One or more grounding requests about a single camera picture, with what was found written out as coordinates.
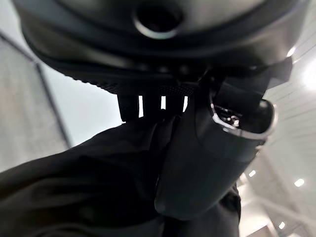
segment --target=textured surface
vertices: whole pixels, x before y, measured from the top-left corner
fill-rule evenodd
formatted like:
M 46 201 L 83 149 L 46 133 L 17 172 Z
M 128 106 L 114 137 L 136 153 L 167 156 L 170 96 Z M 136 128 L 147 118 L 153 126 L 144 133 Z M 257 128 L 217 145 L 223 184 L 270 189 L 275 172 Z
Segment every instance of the textured surface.
M 0 38 L 0 171 L 66 148 L 36 64 Z

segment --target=ceiling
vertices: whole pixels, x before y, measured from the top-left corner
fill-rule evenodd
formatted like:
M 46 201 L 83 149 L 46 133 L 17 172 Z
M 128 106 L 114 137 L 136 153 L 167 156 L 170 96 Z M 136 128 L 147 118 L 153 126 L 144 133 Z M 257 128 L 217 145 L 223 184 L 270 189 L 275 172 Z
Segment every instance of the ceiling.
M 265 95 L 277 105 L 279 123 L 245 175 L 277 236 L 316 237 L 316 0 L 293 59 L 290 81 Z M 296 187 L 299 179 L 304 184 Z

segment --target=black jacket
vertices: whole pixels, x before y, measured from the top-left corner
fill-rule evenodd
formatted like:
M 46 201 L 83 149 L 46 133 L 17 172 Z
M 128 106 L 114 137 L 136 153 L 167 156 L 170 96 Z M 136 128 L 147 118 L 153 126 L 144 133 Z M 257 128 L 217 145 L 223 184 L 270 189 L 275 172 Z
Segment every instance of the black jacket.
M 0 174 L 1 237 L 238 237 L 236 187 L 191 221 L 159 215 L 155 186 L 178 117 L 140 118 Z

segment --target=black strap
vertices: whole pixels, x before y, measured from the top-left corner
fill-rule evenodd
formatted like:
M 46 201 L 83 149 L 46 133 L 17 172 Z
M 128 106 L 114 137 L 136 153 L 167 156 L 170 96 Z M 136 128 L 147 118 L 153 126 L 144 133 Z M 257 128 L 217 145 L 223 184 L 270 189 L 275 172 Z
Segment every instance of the black strap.
M 183 113 L 184 96 L 166 96 L 166 110 L 170 115 Z
M 129 122 L 139 117 L 139 100 L 137 95 L 118 95 L 120 117 Z
M 145 117 L 156 117 L 161 110 L 161 96 L 143 96 L 143 111 Z

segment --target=ceiling light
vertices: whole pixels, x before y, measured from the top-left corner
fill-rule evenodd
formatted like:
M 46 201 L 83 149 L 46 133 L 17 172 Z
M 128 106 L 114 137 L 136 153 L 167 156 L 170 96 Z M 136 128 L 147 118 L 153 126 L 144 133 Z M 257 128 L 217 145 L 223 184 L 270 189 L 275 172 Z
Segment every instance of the ceiling light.
M 282 221 L 278 227 L 280 228 L 280 230 L 283 230 L 285 227 L 285 223 Z
M 253 177 L 257 172 L 255 170 L 252 170 L 250 173 L 249 173 L 249 177 Z
M 296 47 L 293 47 L 290 49 L 290 51 L 287 53 L 287 57 L 291 57 L 295 53 Z
M 316 60 L 311 61 L 303 73 L 303 84 L 309 90 L 316 90 Z
M 297 181 L 295 181 L 294 185 L 296 187 L 300 187 L 305 183 L 304 179 L 298 179 Z

